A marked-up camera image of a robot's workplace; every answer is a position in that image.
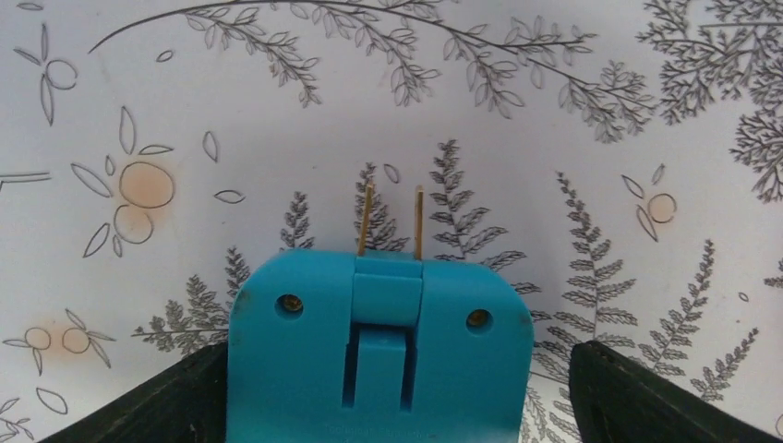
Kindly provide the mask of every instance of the metal pin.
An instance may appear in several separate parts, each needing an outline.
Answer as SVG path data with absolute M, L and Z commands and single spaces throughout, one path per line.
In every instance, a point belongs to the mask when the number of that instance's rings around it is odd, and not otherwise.
M 416 251 L 414 258 L 421 260 L 422 256 L 422 233 L 424 232 L 424 187 L 416 187 Z
M 359 256 L 365 255 L 367 248 L 367 230 L 369 230 L 369 213 L 372 211 L 372 197 L 375 194 L 375 186 L 372 182 L 367 182 L 365 186 L 365 208 L 362 213 L 362 229 L 359 231 L 359 250 L 356 252 Z

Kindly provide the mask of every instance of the round hole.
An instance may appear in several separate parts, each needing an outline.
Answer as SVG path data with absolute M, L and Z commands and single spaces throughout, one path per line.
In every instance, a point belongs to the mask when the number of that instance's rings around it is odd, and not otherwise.
M 278 297 L 274 307 L 280 317 L 290 320 L 299 318 L 302 315 L 302 311 L 305 310 L 302 299 L 292 293 L 287 293 Z
M 484 333 L 492 327 L 492 315 L 486 309 L 477 309 L 467 316 L 467 329 L 474 333 Z

